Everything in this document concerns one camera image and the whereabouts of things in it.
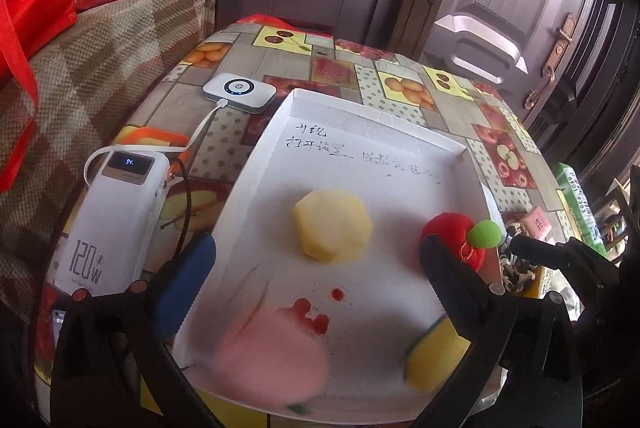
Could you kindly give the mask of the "yellow green sponge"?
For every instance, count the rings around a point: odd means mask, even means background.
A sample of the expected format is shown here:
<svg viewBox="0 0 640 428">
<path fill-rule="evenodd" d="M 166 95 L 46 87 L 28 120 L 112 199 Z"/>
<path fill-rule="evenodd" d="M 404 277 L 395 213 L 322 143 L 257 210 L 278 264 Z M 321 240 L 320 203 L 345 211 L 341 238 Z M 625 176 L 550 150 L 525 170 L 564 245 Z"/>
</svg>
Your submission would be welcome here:
<svg viewBox="0 0 640 428">
<path fill-rule="evenodd" d="M 433 394 L 457 368 L 470 345 L 448 316 L 442 316 L 407 352 L 405 382 L 425 394 Z"/>
</svg>

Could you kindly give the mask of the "pink plush toy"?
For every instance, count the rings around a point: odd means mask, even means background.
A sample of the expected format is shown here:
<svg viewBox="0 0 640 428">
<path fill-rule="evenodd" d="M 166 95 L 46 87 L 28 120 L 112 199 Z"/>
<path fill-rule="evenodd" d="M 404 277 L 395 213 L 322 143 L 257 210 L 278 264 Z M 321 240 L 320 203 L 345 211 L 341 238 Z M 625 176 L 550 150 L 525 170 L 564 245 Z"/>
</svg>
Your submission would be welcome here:
<svg viewBox="0 0 640 428">
<path fill-rule="evenodd" d="M 212 356 L 221 390 L 261 408 L 318 396 L 330 377 L 326 347 L 292 312 L 269 306 L 242 312 Z"/>
</svg>

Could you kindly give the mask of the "smartphone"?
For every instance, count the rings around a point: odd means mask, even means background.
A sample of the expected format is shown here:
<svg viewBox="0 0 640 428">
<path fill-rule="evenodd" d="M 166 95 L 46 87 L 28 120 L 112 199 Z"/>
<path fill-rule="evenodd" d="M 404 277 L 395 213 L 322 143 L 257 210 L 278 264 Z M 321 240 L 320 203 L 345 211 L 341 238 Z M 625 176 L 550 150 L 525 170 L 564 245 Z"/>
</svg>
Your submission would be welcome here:
<svg viewBox="0 0 640 428">
<path fill-rule="evenodd" d="M 58 337 L 60 336 L 62 326 L 65 320 L 65 311 L 61 309 L 53 309 L 51 311 L 51 330 L 53 345 L 58 345 Z"/>
</svg>

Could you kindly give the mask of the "green Wrigley's plush pillow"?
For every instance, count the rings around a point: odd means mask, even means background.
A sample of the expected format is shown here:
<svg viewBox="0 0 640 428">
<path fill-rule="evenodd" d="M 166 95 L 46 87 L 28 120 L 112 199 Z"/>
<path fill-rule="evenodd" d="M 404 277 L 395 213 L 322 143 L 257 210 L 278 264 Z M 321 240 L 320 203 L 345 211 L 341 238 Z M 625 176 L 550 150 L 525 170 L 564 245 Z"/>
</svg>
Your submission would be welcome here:
<svg viewBox="0 0 640 428">
<path fill-rule="evenodd" d="M 554 168 L 554 175 L 575 219 L 582 242 L 605 257 L 606 250 L 596 218 L 594 218 L 575 170 L 571 166 L 559 162 Z"/>
</svg>

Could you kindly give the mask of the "pink small packet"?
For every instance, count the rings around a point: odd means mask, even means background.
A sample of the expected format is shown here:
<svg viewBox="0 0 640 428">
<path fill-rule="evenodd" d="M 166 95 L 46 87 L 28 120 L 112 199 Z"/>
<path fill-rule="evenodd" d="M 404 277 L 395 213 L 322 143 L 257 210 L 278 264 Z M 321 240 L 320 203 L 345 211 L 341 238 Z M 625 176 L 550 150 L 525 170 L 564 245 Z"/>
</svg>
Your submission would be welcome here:
<svg viewBox="0 0 640 428">
<path fill-rule="evenodd" d="M 546 240 L 552 225 L 541 207 L 536 206 L 520 219 L 523 232 L 535 240 Z"/>
</svg>

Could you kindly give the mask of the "white power bank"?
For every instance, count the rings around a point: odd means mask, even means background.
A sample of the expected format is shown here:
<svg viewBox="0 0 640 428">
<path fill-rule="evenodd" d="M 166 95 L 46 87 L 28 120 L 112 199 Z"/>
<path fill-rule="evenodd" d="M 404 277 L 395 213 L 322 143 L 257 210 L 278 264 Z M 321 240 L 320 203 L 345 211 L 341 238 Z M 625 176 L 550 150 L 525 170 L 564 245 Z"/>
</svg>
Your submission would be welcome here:
<svg viewBox="0 0 640 428">
<path fill-rule="evenodd" d="M 168 191 L 169 169 L 160 152 L 105 156 L 70 228 L 54 279 L 58 289 L 111 295 L 139 278 Z"/>
</svg>

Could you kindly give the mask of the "red apple plush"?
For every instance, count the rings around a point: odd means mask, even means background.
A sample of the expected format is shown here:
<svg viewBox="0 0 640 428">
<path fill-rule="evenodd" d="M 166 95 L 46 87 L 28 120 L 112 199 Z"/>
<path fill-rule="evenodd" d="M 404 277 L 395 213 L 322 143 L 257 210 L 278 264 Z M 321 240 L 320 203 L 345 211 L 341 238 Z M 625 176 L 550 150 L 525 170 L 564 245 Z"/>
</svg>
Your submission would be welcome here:
<svg viewBox="0 0 640 428">
<path fill-rule="evenodd" d="M 443 212 L 422 229 L 422 236 L 436 235 L 442 244 L 474 271 L 480 270 L 488 249 L 501 244 L 502 233 L 496 222 L 490 219 L 474 222 L 465 214 Z"/>
</svg>

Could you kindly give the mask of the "white cardboard tray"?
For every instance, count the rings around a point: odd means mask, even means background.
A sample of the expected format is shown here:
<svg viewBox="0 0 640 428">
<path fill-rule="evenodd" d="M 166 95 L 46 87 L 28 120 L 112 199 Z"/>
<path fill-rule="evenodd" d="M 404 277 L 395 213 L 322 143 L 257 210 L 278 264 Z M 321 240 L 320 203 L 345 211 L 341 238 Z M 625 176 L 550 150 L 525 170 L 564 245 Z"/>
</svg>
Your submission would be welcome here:
<svg viewBox="0 0 640 428">
<path fill-rule="evenodd" d="M 216 223 L 217 259 L 180 327 L 195 388 L 337 425 L 413 419 L 404 377 L 444 309 L 420 268 L 426 222 L 491 215 L 469 148 L 360 104 L 297 89 Z"/>
</svg>

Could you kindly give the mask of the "yellow octagonal sponge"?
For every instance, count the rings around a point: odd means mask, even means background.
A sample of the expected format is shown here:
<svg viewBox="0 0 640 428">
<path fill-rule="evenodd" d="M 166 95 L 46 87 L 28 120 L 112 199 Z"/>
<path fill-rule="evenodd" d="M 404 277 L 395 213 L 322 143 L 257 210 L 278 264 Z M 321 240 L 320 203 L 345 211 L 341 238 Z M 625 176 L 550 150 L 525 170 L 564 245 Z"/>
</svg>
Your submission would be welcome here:
<svg viewBox="0 0 640 428">
<path fill-rule="evenodd" d="M 313 190 L 293 208 L 300 248 L 325 264 L 362 258 L 373 223 L 360 198 L 345 190 Z"/>
</svg>

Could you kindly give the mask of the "fruit pattern tablecloth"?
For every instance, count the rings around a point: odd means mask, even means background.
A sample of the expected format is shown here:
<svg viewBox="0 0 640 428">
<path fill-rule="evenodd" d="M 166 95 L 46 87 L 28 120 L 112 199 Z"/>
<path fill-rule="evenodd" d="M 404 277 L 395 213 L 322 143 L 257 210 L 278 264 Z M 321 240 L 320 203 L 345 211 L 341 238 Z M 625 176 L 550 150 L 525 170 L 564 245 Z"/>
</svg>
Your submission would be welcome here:
<svg viewBox="0 0 640 428">
<path fill-rule="evenodd" d="M 235 110 L 227 100 L 206 99 L 204 84 L 221 73 L 272 84 L 276 97 L 260 114 Z M 215 225 L 271 117 L 296 89 L 336 96 L 449 134 L 469 145 L 503 218 L 518 220 L 539 206 L 552 225 L 549 240 L 576 234 L 554 170 L 506 102 L 503 88 L 349 40 L 234 23 L 207 37 L 175 66 L 116 136 L 117 144 L 142 145 L 151 152 L 182 148 L 180 162 L 170 165 L 168 191 L 140 276 L 154 274 L 180 237 Z M 65 222 L 55 246 L 37 320 L 34 369 L 44 418 L 51 417 L 51 311 L 67 296 L 54 279 L 72 224 Z"/>
</svg>

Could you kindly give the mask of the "plaid sofa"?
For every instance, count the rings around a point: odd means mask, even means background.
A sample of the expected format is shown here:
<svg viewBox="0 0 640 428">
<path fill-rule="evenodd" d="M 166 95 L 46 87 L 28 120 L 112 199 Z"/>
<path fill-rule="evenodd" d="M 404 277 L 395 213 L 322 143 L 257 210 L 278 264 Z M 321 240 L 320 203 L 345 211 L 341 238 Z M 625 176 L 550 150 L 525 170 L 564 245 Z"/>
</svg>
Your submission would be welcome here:
<svg viewBox="0 0 640 428">
<path fill-rule="evenodd" d="M 216 0 L 116 0 L 30 60 L 32 105 L 14 80 L 1 90 L 1 154 L 29 119 L 35 132 L 12 188 L 1 195 L 1 302 L 32 315 L 58 217 L 88 155 L 114 136 L 145 92 L 215 26 Z"/>
</svg>

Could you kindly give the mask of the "red gift bag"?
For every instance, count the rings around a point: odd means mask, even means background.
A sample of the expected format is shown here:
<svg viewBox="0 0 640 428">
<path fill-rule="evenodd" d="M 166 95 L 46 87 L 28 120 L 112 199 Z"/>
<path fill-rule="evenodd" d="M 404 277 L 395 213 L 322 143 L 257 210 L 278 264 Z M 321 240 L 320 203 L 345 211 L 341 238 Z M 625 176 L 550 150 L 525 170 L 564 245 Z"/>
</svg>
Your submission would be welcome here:
<svg viewBox="0 0 640 428">
<path fill-rule="evenodd" d="M 77 21 L 74 0 L 1 0 L 1 78 L 14 78 L 39 108 L 29 59 Z"/>
</svg>

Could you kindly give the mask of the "red bag behind table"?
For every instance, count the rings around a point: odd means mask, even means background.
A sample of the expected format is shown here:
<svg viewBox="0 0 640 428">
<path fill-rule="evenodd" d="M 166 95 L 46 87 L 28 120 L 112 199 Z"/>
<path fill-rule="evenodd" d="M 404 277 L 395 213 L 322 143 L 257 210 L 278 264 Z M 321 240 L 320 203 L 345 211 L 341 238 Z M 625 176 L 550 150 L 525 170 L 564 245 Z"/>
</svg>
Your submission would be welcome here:
<svg viewBox="0 0 640 428">
<path fill-rule="evenodd" d="M 283 21 L 280 18 L 275 18 L 274 16 L 265 14 L 252 14 L 249 16 L 244 16 L 244 18 L 238 19 L 238 23 L 258 24 L 262 26 L 277 27 L 280 29 L 294 30 L 294 32 L 298 32 L 298 28 L 294 27 L 291 24 L 288 24 L 288 22 Z"/>
</svg>

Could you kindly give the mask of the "white round wireless charger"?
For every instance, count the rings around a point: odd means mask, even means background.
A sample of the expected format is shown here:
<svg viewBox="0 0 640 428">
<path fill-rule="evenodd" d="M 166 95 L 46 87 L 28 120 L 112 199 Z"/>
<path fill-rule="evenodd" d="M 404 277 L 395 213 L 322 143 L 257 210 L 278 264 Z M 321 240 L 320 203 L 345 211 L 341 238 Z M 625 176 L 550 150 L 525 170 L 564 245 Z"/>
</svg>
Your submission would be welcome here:
<svg viewBox="0 0 640 428">
<path fill-rule="evenodd" d="M 227 100 L 235 110 L 260 114 L 276 97 L 277 88 L 263 81 L 221 73 L 204 84 L 203 93 L 211 101 Z"/>
</svg>

